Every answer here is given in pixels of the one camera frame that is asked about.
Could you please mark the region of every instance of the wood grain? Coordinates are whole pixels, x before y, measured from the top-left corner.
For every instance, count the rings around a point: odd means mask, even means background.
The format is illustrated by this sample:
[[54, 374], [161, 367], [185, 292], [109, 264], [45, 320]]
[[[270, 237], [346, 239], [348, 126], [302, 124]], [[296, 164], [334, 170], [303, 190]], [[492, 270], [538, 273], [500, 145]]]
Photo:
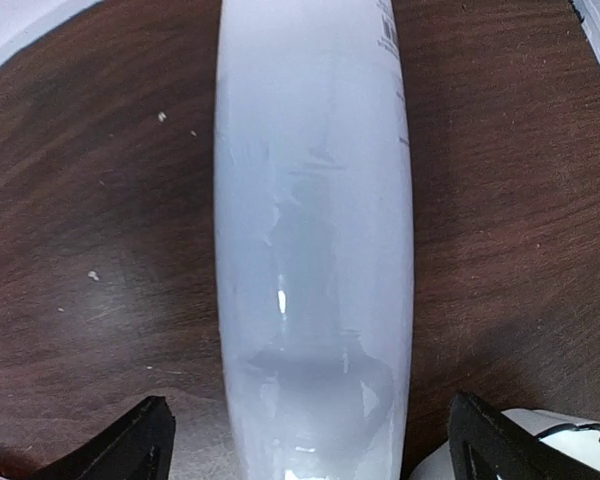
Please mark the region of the wood grain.
[[[600, 420], [600, 69], [566, 0], [395, 6], [417, 257], [406, 472], [458, 389]], [[110, 0], [0, 69], [0, 472], [162, 394], [172, 478], [236, 478], [213, 264], [219, 13]]]

